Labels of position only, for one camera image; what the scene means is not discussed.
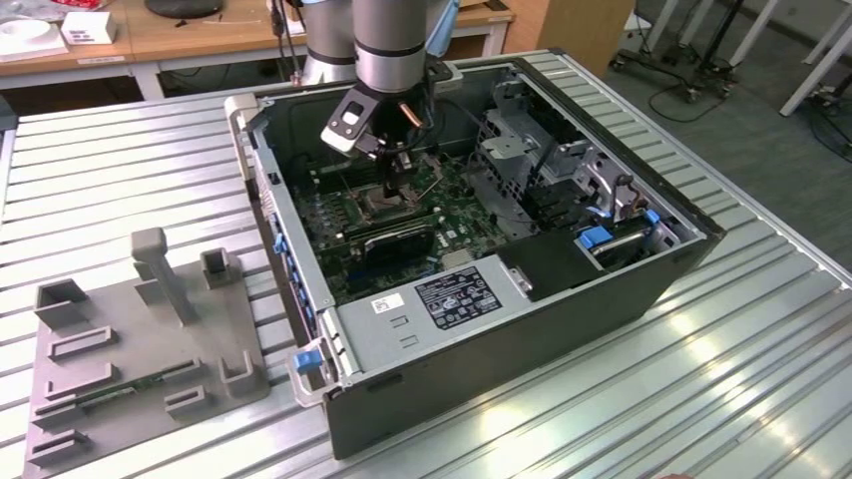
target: slotted metal surface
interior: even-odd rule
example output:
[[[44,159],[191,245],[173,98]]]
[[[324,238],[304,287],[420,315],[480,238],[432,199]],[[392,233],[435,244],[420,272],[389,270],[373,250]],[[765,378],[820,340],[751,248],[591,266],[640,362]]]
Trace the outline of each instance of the slotted metal surface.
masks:
[[[69,274],[84,287],[131,277],[123,238],[153,225],[167,229],[172,263],[212,245],[241,255],[273,392],[63,477],[852,472],[848,273],[567,57],[525,59],[729,230],[647,315],[336,461],[323,412],[296,404],[281,363],[293,338],[241,191],[223,94],[27,118],[0,227],[0,479],[21,473],[35,285]]]

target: circuit board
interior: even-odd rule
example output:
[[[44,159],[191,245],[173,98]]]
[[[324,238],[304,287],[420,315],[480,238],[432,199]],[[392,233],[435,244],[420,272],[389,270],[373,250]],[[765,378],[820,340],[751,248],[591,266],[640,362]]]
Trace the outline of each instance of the circuit board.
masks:
[[[456,267],[507,243],[464,180],[465,162],[421,154],[408,184],[389,199],[369,163],[323,175],[311,171],[311,191],[297,195],[296,207],[339,304]],[[365,267],[365,244],[399,232],[428,237],[425,254]],[[415,247],[412,241],[401,247]]]

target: motherboard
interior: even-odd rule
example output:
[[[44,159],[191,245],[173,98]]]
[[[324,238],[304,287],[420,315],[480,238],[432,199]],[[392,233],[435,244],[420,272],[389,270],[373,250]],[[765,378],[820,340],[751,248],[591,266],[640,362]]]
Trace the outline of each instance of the motherboard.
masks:
[[[469,157],[420,154],[389,195],[376,164],[308,164],[296,208],[337,303],[483,257],[507,237],[465,179]]]

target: blue latch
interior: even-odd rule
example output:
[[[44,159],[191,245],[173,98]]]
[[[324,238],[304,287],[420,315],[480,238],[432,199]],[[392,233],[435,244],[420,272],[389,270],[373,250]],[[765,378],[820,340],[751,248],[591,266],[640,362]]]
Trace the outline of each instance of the blue latch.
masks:
[[[323,366],[323,354],[319,349],[303,351],[293,356],[293,363],[296,364],[296,371],[300,374],[305,374],[308,371],[313,371]]]
[[[276,242],[272,245],[272,251],[276,252],[276,254],[284,254],[288,250],[288,244],[284,241],[284,233],[279,233],[276,235]]]
[[[585,249],[592,249],[609,240],[612,240],[612,235],[604,227],[589,228],[580,233],[580,243],[585,246]]]
[[[648,210],[644,212],[644,218],[651,222],[652,225],[656,226],[660,223],[660,214],[655,210]]]

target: warning label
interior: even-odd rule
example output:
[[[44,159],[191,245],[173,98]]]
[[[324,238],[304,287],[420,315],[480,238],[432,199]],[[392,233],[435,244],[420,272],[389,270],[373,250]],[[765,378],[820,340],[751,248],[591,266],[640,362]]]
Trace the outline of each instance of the warning label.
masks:
[[[475,266],[425,282],[416,290],[440,329],[459,326],[503,307]]]

